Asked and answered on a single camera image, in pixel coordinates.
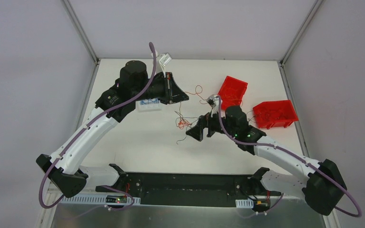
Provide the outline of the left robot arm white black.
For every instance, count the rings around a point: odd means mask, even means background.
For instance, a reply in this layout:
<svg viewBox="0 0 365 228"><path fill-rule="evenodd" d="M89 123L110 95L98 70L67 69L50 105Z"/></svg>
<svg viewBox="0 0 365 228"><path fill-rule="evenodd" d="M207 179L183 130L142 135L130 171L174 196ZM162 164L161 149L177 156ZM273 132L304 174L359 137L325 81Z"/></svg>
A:
<svg viewBox="0 0 365 228"><path fill-rule="evenodd" d="M85 167L81 163L106 133L135 110L137 101L151 99L171 105L187 101L189 96L175 83L171 72L149 77L144 62L127 62L115 84L101 94L90 116L71 138L51 155L41 154L36 163L66 198L84 188L103 185L121 192L126 179L120 168Z"/></svg>

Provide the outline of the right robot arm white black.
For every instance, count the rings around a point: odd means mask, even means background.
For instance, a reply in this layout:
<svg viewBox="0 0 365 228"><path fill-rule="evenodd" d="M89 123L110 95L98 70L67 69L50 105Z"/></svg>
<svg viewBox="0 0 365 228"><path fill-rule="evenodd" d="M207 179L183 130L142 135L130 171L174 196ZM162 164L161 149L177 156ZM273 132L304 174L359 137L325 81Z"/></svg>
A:
<svg viewBox="0 0 365 228"><path fill-rule="evenodd" d="M197 141L214 133L225 134L243 151L264 158L288 172L277 173L269 168L259 168L250 178L251 190L258 194L278 191L304 200L315 212L328 216L347 189L337 165L326 159L318 161L293 154L264 131L252 126L239 106L231 106L224 117L219 111L201 115L197 124L186 132Z"/></svg>

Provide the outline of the white plastic tray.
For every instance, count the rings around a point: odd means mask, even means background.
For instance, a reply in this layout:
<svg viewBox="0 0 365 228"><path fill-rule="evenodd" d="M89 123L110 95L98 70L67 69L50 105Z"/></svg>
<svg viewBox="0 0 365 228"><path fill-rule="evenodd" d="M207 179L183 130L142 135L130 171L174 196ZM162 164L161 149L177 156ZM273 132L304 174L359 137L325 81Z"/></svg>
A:
<svg viewBox="0 0 365 228"><path fill-rule="evenodd" d="M146 99L136 102L136 108L139 112L154 112L162 110L162 103L159 99Z"/></svg>

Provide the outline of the far red plastic bin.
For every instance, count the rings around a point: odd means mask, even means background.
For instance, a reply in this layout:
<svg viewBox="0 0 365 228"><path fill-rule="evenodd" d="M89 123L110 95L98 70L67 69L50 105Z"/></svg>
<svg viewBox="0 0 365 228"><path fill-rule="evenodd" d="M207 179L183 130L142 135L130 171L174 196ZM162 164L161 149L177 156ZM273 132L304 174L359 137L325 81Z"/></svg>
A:
<svg viewBox="0 0 365 228"><path fill-rule="evenodd" d="M221 109L225 110L230 106L241 105L247 87L247 82L231 76L226 76L218 91L218 95L222 100Z"/></svg>

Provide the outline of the red plastic bin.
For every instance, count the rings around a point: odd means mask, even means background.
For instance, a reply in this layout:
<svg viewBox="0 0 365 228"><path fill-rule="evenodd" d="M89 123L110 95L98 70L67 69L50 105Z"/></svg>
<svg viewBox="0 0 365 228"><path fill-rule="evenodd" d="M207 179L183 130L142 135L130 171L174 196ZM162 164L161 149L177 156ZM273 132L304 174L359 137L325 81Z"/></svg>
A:
<svg viewBox="0 0 365 228"><path fill-rule="evenodd" d="M290 100L265 101L253 107L258 128L287 128L297 122L298 116Z"/></svg>
<svg viewBox="0 0 365 228"><path fill-rule="evenodd" d="M221 109L225 110L230 106L241 105L247 87L247 82L231 76L226 76L218 91L218 95L222 100Z"/></svg>

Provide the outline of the near red plastic bin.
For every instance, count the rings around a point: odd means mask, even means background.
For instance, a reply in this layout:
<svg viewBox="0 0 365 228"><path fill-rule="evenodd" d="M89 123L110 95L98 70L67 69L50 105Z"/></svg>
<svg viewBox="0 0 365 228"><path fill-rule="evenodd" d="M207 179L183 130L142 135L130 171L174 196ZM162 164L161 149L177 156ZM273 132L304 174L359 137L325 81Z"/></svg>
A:
<svg viewBox="0 0 365 228"><path fill-rule="evenodd" d="M297 122L298 116L290 100L265 101L253 107L258 128L287 128Z"/></svg>

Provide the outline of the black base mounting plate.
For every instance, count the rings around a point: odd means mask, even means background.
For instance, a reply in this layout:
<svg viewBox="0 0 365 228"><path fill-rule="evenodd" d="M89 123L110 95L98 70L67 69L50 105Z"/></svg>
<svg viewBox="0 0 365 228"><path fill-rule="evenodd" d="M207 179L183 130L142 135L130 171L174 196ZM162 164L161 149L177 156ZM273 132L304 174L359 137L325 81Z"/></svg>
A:
<svg viewBox="0 0 365 228"><path fill-rule="evenodd" d="M129 172L113 189L139 198L142 205L227 207L237 200L260 199L267 191L250 174L177 174Z"/></svg>

